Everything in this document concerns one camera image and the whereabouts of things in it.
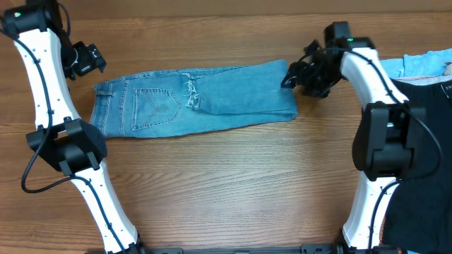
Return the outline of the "light blue denim jeans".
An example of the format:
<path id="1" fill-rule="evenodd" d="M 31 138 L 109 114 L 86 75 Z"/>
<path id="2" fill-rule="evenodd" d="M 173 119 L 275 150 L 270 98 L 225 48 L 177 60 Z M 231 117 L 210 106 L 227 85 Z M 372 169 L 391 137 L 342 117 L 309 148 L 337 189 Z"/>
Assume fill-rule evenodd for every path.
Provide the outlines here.
<path id="1" fill-rule="evenodd" d="M 284 60 L 253 66 L 148 71 L 94 86 L 90 122 L 107 138 L 222 131 L 297 115 Z"/>

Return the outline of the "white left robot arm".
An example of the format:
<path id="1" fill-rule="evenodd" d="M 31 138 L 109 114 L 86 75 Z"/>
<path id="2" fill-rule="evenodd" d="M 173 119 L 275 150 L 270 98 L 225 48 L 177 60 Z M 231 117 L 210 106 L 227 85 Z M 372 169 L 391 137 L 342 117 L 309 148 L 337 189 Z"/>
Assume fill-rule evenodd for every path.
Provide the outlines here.
<path id="1" fill-rule="evenodd" d="M 110 181 L 103 134 L 80 117 L 71 99 L 67 81 L 103 71 L 106 62 L 94 44 L 70 41 L 70 24 L 61 19 L 67 13 L 56 0 L 39 0 L 7 9 L 1 18 L 1 33 L 14 41 L 25 64 L 35 105 L 36 130 L 26 135 L 34 154 L 21 188 L 32 192 L 26 180 L 42 158 L 64 177 L 36 191 L 71 182 L 95 220 L 104 253 L 149 253 Z"/>

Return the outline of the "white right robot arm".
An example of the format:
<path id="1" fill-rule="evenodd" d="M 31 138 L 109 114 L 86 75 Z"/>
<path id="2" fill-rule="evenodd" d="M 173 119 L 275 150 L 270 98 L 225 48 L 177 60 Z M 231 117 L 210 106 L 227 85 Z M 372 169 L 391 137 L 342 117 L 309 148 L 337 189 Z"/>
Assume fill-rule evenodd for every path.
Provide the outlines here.
<path id="1" fill-rule="evenodd" d="M 432 135 L 426 109 L 411 102 L 392 82 L 368 37 L 353 37 L 347 22 L 324 30 L 325 44 L 314 40 L 291 63 L 281 85 L 303 87 L 305 96 L 325 98 L 348 80 L 361 103 L 362 119 L 352 144 L 359 171 L 350 215 L 334 243 L 304 244 L 301 253 L 401 253 L 381 243 L 381 227 L 395 189 L 420 157 L 422 136 Z"/>

